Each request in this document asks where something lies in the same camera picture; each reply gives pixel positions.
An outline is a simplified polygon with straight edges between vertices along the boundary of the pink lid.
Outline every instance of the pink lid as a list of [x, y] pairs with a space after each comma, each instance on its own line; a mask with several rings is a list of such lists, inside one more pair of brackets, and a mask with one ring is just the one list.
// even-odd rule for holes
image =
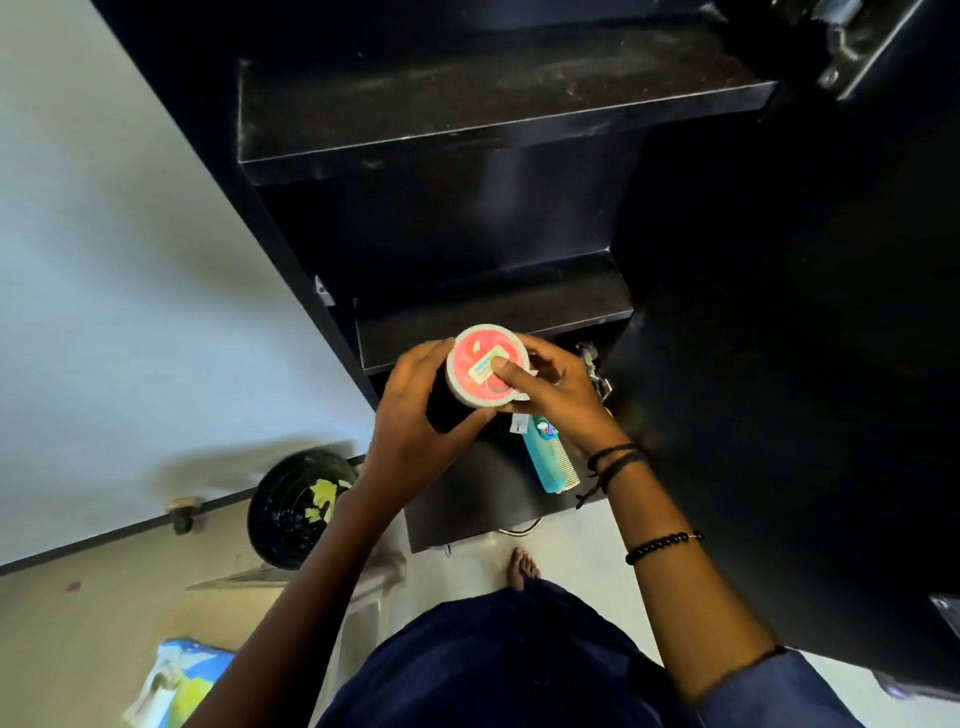
[[458, 400], [472, 407], [497, 407], [522, 396], [493, 373], [490, 362], [495, 356], [530, 369], [527, 350], [504, 327], [480, 324], [457, 336], [446, 358], [446, 380]]

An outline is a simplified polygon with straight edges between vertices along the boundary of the navy blue shirt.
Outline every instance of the navy blue shirt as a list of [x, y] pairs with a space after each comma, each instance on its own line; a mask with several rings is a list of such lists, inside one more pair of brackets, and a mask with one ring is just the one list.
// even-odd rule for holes
[[380, 645], [318, 728], [390, 726], [854, 728], [804, 657], [783, 651], [681, 705], [662, 667], [542, 579], [447, 602]]

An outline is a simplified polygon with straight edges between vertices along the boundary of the cabinet door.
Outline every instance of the cabinet door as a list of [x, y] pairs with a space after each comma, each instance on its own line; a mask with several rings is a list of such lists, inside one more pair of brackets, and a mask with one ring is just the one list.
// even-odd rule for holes
[[960, 593], [956, 15], [839, 109], [651, 134], [613, 246], [645, 310], [602, 374], [785, 643], [960, 689], [929, 598]]

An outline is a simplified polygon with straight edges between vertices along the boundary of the foot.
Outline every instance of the foot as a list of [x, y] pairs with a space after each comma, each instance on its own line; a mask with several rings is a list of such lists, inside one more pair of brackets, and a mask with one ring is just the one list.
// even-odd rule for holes
[[515, 548], [507, 565], [507, 584], [518, 592], [523, 591], [523, 578], [539, 579], [540, 570], [529, 553], [522, 548]]

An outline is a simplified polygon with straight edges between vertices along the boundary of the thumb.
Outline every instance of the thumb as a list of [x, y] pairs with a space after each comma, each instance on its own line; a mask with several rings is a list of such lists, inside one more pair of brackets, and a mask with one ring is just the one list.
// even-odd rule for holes
[[502, 356], [495, 356], [491, 359], [490, 366], [494, 374], [514, 389], [518, 389], [525, 395], [530, 395], [532, 400], [542, 397], [549, 390], [553, 390], [550, 384], [542, 379], [537, 379], [529, 372], [523, 371], [522, 367], [518, 367], [514, 362]]
[[489, 407], [477, 409], [470, 412], [465, 420], [447, 432], [444, 435], [444, 440], [450, 459], [456, 460], [460, 457], [460, 454], [469, 447], [470, 443], [476, 440], [484, 425], [494, 417], [496, 417], [495, 409]]

